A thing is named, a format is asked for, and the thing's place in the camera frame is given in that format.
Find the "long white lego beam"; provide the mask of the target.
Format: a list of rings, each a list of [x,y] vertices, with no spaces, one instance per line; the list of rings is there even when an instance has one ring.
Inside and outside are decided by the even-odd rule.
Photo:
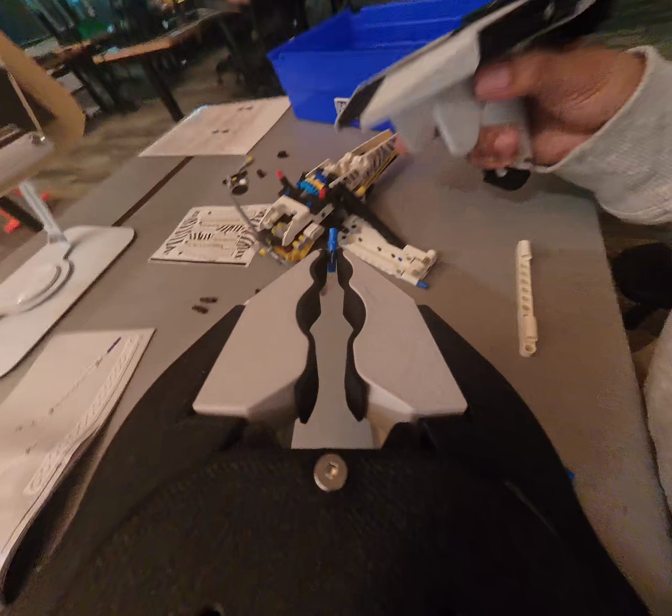
[[[529,358],[537,351],[538,327],[533,310],[532,246],[521,240],[516,247],[516,300],[519,353]]]

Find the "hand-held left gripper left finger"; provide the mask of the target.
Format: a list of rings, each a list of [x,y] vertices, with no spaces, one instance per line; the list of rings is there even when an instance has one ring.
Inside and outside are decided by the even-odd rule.
[[[311,328],[321,315],[324,251],[249,299],[193,409],[250,423],[306,423],[319,390]]]

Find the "large white paper sheet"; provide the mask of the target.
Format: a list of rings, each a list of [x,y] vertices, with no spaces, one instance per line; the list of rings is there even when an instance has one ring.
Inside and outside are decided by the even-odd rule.
[[[1,403],[1,582],[28,529],[116,409],[155,329],[51,338]]]

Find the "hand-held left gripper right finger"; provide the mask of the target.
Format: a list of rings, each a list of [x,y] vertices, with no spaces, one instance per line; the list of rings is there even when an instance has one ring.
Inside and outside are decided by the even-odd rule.
[[[466,399],[413,298],[346,251],[340,285],[351,326],[344,384],[353,416],[386,438],[399,423],[463,415]]]

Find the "person's right forearm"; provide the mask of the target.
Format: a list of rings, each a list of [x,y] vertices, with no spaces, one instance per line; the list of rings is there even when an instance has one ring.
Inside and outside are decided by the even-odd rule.
[[[643,59],[643,78],[626,104],[590,139],[541,174],[590,191],[628,223],[671,224],[671,62],[652,47],[627,51]]]

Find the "blue storage bin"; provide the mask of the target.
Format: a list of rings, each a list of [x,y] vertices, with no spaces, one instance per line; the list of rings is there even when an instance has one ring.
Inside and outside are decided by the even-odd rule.
[[[460,27],[494,0],[408,0],[349,9],[268,52],[300,120],[334,124],[357,86]]]

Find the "white zebra lego helicopter model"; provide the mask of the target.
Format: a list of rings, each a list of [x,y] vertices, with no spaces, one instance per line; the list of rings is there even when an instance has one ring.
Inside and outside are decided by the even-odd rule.
[[[259,242],[259,253],[282,264],[297,264],[317,249],[327,249],[330,227],[339,229],[338,249],[383,273],[420,289],[438,259],[402,240],[378,217],[367,197],[399,158],[397,133],[382,131],[339,160],[327,159],[291,182],[281,170],[277,199],[257,225],[248,223]],[[231,178],[247,177],[245,170],[226,184],[232,204],[245,217],[243,206],[231,193]]]

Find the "person's right hand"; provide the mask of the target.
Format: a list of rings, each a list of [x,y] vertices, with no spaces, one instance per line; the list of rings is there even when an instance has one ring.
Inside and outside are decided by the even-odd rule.
[[[480,68],[475,97],[522,99],[530,162],[550,167],[616,116],[641,84],[646,65],[639,53],[603,47],[531,49]]]

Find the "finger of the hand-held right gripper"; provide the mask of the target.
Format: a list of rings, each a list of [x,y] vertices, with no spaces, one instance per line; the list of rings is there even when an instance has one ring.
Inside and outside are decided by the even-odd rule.
[[[529,1],[516,0],[491,11],[361,82],[337,113],[336,125],[374,126],[466,82],[481,62],[481,32]]]
[[[410,153],[418,153],[439,133],[449,153],[465,158],[481,130],[482,105],[473,75],[481,53],[478,37],[435,40],[382,73],[362,112],[362,127],[389,121]]]

